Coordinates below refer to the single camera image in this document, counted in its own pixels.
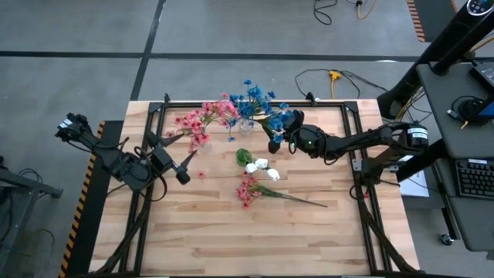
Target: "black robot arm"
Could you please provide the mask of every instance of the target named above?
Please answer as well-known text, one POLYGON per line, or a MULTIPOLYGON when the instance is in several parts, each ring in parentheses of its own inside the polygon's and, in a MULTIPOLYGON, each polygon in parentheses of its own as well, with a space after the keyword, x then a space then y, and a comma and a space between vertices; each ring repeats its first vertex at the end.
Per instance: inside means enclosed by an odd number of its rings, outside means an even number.
MULTIPOLYGON (((382 171, 403 156, 418 155, 425 152, 428 147, 427 129, 420 124, 396 123, 383 125, 354 136, 338 137, 326 134, 314 125, 303 124, 303 118, 302 111, 294 110, 293 118, 288 120, 283 127, 285 131, 283 136, 285 141, 289 143, 289 151, 292 154, 300 149, 311 158, 322 158, 329 165, 349 151, 378 145, 389 147, 375 158, 352 161, 352 166, 358 173, 355 184, 357 202, 361 210, 362 220, 374 231, 398 269, 402 272, 416 273, 417 270, 407 264, 372 217, 365 204, 361 186, 374 186, 380 183, 382 171)), ((278 149, 279 144, 269 142, 270 152, 275 153, 278 149)))
POLYGON ((187 175, 187 165, 195 152, 190 154, 180 165, 177 165, 164 149, 182 137, 183 134, 163 139, 150 132, 146 136, 151 151, 146 153, 139 147, 135 147, 136 154, 131 154, 122 151, 127 139, 118 145, 106 146, 93 135, 86 117, 69 113, 67 118, 58 126, 58 132, 55 136, 64 142, 83 144, 102 160, 104 171, 116 180, 124 182, 134 191, 147 187, 170 169, 176 171, 176 178, 181 184, 185 185, 191 180, 187 175))

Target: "glass vase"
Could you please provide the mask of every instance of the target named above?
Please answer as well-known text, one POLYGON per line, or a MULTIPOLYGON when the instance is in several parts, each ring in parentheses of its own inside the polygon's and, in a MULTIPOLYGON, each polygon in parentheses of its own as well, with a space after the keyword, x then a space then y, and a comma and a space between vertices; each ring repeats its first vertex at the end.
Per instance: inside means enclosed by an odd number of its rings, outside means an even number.
POLYGON ((254 131, 254 120, 241 119, 239 121, 239 126, 240 126, 240 134, 242 135, 251 134, 254 131))

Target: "gray floor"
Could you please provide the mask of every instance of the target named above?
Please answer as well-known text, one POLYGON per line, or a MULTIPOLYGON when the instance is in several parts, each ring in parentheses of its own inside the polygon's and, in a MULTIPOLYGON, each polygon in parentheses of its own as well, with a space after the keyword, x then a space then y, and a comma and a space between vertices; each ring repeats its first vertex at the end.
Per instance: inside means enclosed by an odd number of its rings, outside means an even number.
MULTIPOLYGON (((365 21, 340 1, 329 10, 333 24, 319 24, 312 1, 168 0, 154 42, 155 53, 288 53, 356 56, 417 56, 427 43, 414 33, 405 0, 379 1, 365 21)), ((144 51, 157 0, 0 1, 0 51, 137 52, 144 51)), ((480 51, 494 56, 494 44, 480 51)), ((45 182, 64 189, 60 200, 41 199, 22 240, 15 246, 32 257, 12 256, 13 273, 36 277, 59 272, 63 249, 79 198, 88 155, 53 137, 67 112, 88 116, 93 126, 121 120, 130 98, 139 59, 0 58, 0 154, 13 171, 34 168, 45 182), (53 252, 40 229, 56 236, 53 252)), ((391 88, 410 63, 308 62, 256 60, 152 59, 139 100, 211 100, 226 91, 244 90, 251 79, 279 97, 300 99, 294 76, 309 68, 353 71, 391 88)), ((328 98, 324 73, 301 76, 304 91, 328 98)), ((362 98, 379 90, 357 83, 362 98)), ((338 98, 357 92, 344 80, 338 98)), ((428 110, 424 98, 417 105, 428 110)), ((423 113, 412 111, 414 119, 423 113)), ((424 121, 431 140, 439 139, 434 118, 424 121)), ((494 277, 485 253, 470 253, 462 242, 446 247, 437 241, 445 231, 439 211, 407 211, 423 270, 429 273, 494 277)))

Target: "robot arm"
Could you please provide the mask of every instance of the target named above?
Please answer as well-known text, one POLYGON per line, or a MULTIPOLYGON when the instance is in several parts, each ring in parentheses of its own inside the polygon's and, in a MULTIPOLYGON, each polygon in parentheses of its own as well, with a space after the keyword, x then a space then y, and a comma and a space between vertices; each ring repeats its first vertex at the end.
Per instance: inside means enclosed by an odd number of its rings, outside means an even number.
POLYGON ((177 165, 164 149, 183 136, 160 138, 150 132, 146 134, 151 152, 145 153, 140 148, 134 148, 136 154, 123 152, 124 142, 116 146, 106 146, 93 135, 91 128, 83 115, 72 113, 58 126, 55 134, 64 142, 79 142, 91 150, 103 162, 102 169, 112 175, 116 180, 122 181, 134 190, 141 190, 162 176, 166 171, 173 169, 176 178, 183 185, 191 178, 187 175, 187 165, 194 156, 190 154, 184 162, 177 165))
MULTIPOLYGON (((375 158, 352 161, 360 172, 360 179, 365 180, 366 184, 378 184, 383 169, 405 155, 422 154, 428 147, 427 129, 420 124, 385 124, 362 134, 338 137, 326 134, 312 124, 303 124, 303 119, 304 113, 294 110, 293 118, 283 127, 283 137, 288 142, 292 154, 300 149, 311 158, 322 158, 330 165, 349 151, 378 145, 389 147, 375 158)), ((269 142, 271 153, 276 153, 278 149, 279 144, 269 142)))

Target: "wooden table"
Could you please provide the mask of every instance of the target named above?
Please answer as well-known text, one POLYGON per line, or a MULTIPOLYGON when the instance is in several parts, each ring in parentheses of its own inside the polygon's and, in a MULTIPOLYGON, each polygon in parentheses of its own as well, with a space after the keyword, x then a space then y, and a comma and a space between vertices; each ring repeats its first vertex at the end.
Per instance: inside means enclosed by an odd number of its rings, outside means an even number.
MULTIPOLYGON (((357 100, 364 130, 382 125, 376 100, 357 100)), ((122 139, 129 137, 125 151, 140 146, 148 102, 130 102, 122 139)), ((174 130, 173 119, 190 109, 167 109, 164 132, 174 130)), ((306 124, 320 126, 328 134, 344 136, 341 112, 336 108, 303 108, 306 124)), ((168 194, 151 206, 141 275, 150 276, 241 276, 241 275, 341 275, 368 274, 357 202, 348 194, 354 183, 348 155, 326 166, 302 151, 290 154, 286 144, 276 154, 267 150, 267 136, 259 125, 242 136, 234 129, 235 141, 219 125, 208 127, 212 147, 201 150, 189 165, 191 181, 183 186, 171 171, 165 175, 168 194), (328 206, 261 198, 244 210, 235 197, 243 169, 235 163, 239 148, 257 158, 268 158, 281 179, 270 181, 262 171, 255 176, 282 193, 328 206), (204 171, 206 178, 198 177, 204 171)), ((176 161, 187 156, 188 139, 182 138, 167 151, 176 161)), ((369 149, 380 154, 385 147, 369 149)), ((384 174, 387 181, 396 181, 384 174)), ((110 189, 120 183, 113 180, 110 189)), ((161 196, 158 181, 154 198, 161 196)), ((103 265, 124 237, 131 191, 128 187, 106 200, 90 270, 103 265)), ((400 254, 418 268, 400 190, 393 185, 377 186, 384 229, 400 254)), ((135 245, 130 251, 133 265, 135 245)), ((381 256, 373 240, 379 265, 381 256)))

